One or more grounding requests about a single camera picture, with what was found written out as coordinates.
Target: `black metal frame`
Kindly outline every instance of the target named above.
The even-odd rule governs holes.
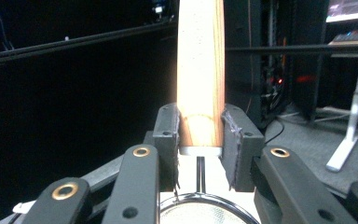
[[[69,40],[63,40],[23,49],[13,49],[0,52],[0,63],[9,62],[21,58],[33,57],[45,53],[56,52],[65,49],[73,49],[82,46],[111,41],[128,36],[147,34],[157,31],[169,30],[177,27],[177,22],[161,22],[157,24],[145,25],[130,29],[108,32],[100,35],[89,35]]]
[[[295,152],[284,147],[264,147],[262,134],[250,134],[249,130],[254,128],[252,122],[239,108],[227,105],[222,117],[225,121],[225,145],[221,160],[227,179],[230,186],[238,191],[253,192],[256,186],[255,205],[263,223],[358,222],[358,183],[352,185],[351,197],[341,203]],[[178,122],[176,104],[163,106],[158,113],[155,131],[147,133],[145,138],[155,147],[144,144],[129,148],[124,156],[83,176],[82,179],[87,182],[81,179],[55,182],[41,194],[29,215],[12,215],[0,224],[13,223],[14,218],[17,219],[15,223],[27,223],[28,216],[33,222],[40,217],[55,223],[99,223],[102,218],[102,223],[113,220],[117,223],[158,223],[159,182],[164,189],[173,189],[178,184],[175,178],[176,154],[173,153],[178,149]],[[225,154],[230,150],[238,153]],[[161,165],[167,161],[173,163],[165,167]],[[235,164],[234,169],[228,166],[230,163]],[[166,174],[160,175],[159,167]],[[50,195],[57,186],[68,181],[83,181],[86,185],[83,184],[83,193],[77,194],[73,202],[64,201],[66,206],[62,206],[65,203],[51,200]],[[113,188],[111,196],[107,194],[101,203],[95,203],[92,211],[74,209],[90,208],[87,198],[92,198],[106,187]],[[60,209],[47,210],[55,206]],[[62,210],[66,211],[65,216],[58,216]]]
[[[297,45],[285,47],[226,48],[226,51],[260,55],[358,54],[358,45]]]

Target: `monitor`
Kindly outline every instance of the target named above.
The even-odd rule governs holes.
[[[358,20],[358,0],[330,0],[326,22]]]

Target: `cable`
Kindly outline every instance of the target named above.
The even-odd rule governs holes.
[[[249,35],[249,48],[252,45],[252,14],[251,14],[251,1],[248,0],[248,35]],[[254,63],[253,63],[253,55],[251,54],[249,57],[250,64],[251,64],[251,91],[254,89],[254,82],[255,82],[255,74],[254,74]],[[252,96],[249,98],[248,106],[246,107],[245,114],[248,114],[249,109],[252,104]]]
[[[287,116],[287,117],[278,116],[278,119],[284,120],[284,121],[289,122],[289,123],[294,123],[294,124],[308,124],[309,123],[303,117],[296,116],[296,115]]]
[[[321,121],[327,121],[327,120],[333,120],[333,119],[343,119],[348,116],[349,115],[340,115],[340,116],[334,116],[334,117],[330,117],[330,118],[316,119],[314,122],[321,122]]]
[[[271,137],[268,141],[266,141],[266,144],[268,144],[270,141],[272,141],[272,140],[274,140],[275,138],[277,138],[277,137],[278,137],[279,135],[281,135],[281,133],[283,133],[283,131],[284,131],[284,124],[283,124],[280,120],[278,120],[278,119],[277,119],[276,121],[281,124],[282,129],[281,129],[280,132],[278,132],[277,134],[275,134],[275,136]]]
[[[283,114],[283,115],[279,115],[278,118],[287,118],[287,117],[292,117],[295,115],[299,115],[300,112],[295,112],[295,113],[291,113],[291,114]]]
[[[14,217],[7,223],[7,224],[13,224],[17,218],[19,218],[21,216],[21,213],[15,213]]]

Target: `wooden board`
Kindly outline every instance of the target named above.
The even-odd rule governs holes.
[[[177,105],[182,147],[221,147],[225,107],[222,0],[181,0]]]

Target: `black wall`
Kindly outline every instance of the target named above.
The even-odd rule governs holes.
[[[226,48],[259,47],[261,44],[260,1],[225,1],[225,29]],[[258,128],[263,128],[265,124],[261,110],[260,70],[260,56],[249,56],[238,52],[226,53],[226,101],[228,104],[240,107]]]
[[[328,1],[295,0],[293,3],[296,16],[293,17],[292,44],[322,44]],[[296,56],[293,59],[293,101],[306,117],[314,119],[323,56]]]
[[[0,64],[0,219],[53,181],[85,175],[143,142],[158,109],[176,98],[175,35]]]
[[[7,38],[15,48],[24,48],[121,30],[151,23],[152,1],[29,1],[0,0],[0,14]]]

